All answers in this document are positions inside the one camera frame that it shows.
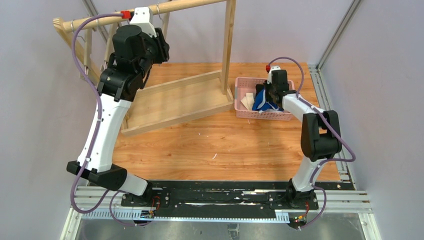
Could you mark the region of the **grey underwear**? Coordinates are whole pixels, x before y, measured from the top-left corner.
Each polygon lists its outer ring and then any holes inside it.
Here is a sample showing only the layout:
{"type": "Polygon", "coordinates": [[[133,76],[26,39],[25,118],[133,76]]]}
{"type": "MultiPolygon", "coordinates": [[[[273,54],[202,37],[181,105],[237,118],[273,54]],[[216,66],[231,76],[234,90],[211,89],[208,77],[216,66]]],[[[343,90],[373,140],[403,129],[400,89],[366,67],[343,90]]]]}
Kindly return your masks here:
{"type": "Polygon", "coordinates": [[[251,92],[247,92],[240,102],[248,111],[252,111],[255,102],[255,95],[251,92]]]}

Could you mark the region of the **blue underwear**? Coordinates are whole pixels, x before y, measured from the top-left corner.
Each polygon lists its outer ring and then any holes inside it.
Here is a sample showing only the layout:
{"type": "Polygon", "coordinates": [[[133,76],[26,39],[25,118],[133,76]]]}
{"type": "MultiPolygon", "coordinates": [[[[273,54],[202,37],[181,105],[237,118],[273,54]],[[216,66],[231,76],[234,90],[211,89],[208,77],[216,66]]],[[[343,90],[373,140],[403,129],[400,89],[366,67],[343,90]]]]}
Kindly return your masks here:
{"type": "Polygon", "coordinates": [[[264,87],[261,90],[256,91],[254,103],[251,110],[257,111],[260,114],[264,112],[278,113],[278,112],[284,111],[281,107],[277,106],[275,103],[268,102],[266,100],[266,91],[264,87]]]}

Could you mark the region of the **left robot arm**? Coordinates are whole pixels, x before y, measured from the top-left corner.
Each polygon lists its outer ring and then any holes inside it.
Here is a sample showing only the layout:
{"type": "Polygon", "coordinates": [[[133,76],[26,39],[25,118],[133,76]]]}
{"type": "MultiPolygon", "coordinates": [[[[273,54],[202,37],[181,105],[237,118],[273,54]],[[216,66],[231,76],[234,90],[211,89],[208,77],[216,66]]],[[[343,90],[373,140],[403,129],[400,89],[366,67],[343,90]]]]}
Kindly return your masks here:
{"type": "Polygon", "coordinates": [[[112,163],[113,150],[124,118],[138,90],[146,85],[154,64],[169,60],[169,44],[161,28],[153,33],[138,25],[124,25],[112,36],[114,51],[101,73],[96,94],[101,117],[94,116],[86,144],[66,170],[110,191],[126,192],[135,202],[147,203],[153,185],[112,163]]]}

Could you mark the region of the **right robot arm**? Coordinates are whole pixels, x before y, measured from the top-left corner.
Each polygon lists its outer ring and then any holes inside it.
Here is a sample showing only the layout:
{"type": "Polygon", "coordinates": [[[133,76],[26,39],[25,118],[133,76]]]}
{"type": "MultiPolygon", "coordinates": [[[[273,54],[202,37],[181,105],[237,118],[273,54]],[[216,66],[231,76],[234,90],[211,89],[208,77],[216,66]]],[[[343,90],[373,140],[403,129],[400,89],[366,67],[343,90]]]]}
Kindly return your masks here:
{"type": "Polygon", "coordinates": [[[291,113],[301,122],[303,159],[297,173],[289,180],[284,196],[284,201],[295,207],[311,199],[322,166],[342,149],[336,138],[340,133],[338,114],[312,105],[291,89],[287,71],[277,66],[268,69],[264,97],[272,106],[291,113]]]}

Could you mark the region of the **wooden hanger of grey underwear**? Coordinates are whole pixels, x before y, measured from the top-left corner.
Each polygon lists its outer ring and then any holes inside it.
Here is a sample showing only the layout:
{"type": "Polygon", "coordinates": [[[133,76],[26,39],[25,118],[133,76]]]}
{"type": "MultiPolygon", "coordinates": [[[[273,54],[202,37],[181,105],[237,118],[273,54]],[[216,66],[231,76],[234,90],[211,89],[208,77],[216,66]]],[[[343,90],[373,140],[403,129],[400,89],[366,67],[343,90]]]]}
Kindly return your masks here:
{"type": "Polygon", "coordinates": [[[118,29],[118,27],[119,27],[118,23],[113,23],[109,27],[109,32],[107,32],[107,38],[105,39],[106,43],[105,43],[104,61],[103,61],[103,64],[100,66],[101,72],[103,72],[108,66],[110,55],[112,51],[114,50],[113,40],[112,40],[113,35],[116,33],[116,30],[118,29]]]}

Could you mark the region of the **wooden hanger of blue underwear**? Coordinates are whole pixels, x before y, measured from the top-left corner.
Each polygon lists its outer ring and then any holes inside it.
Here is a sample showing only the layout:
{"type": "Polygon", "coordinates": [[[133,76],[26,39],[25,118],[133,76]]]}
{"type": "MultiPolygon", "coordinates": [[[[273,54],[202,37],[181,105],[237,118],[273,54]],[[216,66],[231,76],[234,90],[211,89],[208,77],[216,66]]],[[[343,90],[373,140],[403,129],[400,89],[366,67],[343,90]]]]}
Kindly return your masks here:
{"type": "Polygon", "coordinates": [[[163,37],[164,37],[164,39],[166,39],[167,33],[168,33],[168,27],[169,27],[170,13],[169,12],[162,13],[161,9],[160,9],[160,3],[159,2],[156,3],[156,10],[157,10],[157,15],[159,16],[159,19],[162,21],[163,37]]]}

